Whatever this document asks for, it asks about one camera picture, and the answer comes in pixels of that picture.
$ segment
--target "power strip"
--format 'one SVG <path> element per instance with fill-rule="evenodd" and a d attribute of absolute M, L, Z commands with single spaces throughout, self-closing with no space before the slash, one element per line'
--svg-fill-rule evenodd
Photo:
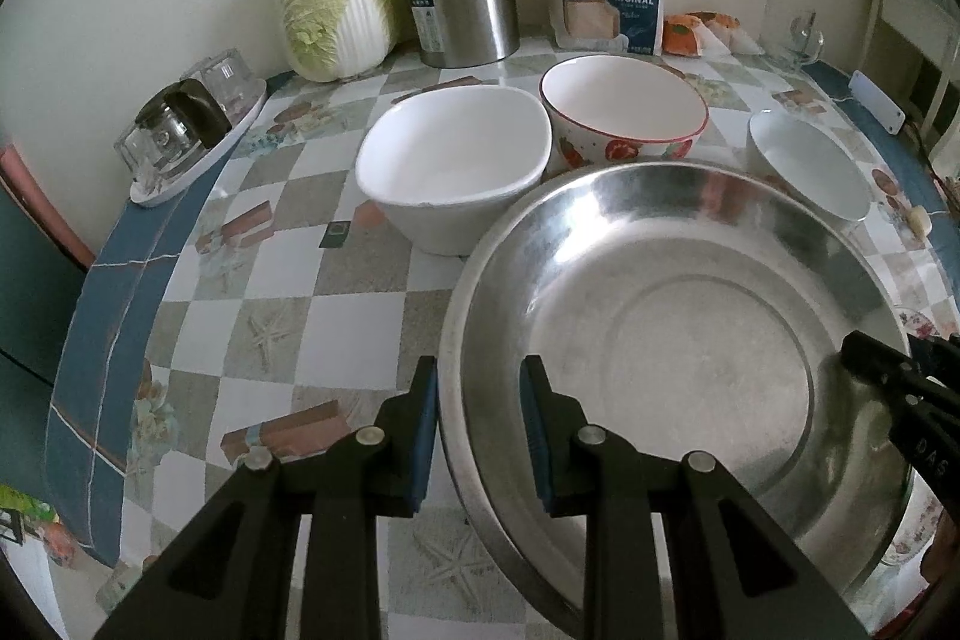
<path fill-rule="evenodd" d="M 880 90 L 862 71 L 855 71 L 850 78 L 850 92 L 853 97 L 877 118 L 888 134 L 899 134 L 904 127 L 906 113 L 896 106 L 896 102 Z"/>

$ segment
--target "white bowl with red rim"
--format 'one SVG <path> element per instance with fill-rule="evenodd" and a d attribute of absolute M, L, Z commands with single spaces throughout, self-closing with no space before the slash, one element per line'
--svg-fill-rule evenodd
<path fill-rule="evenodd" d="M 685 158 L 709 120 L 707 103 L 679 71 L 624 55 L 558 63 L 539 93 L 572 169 Z"/>

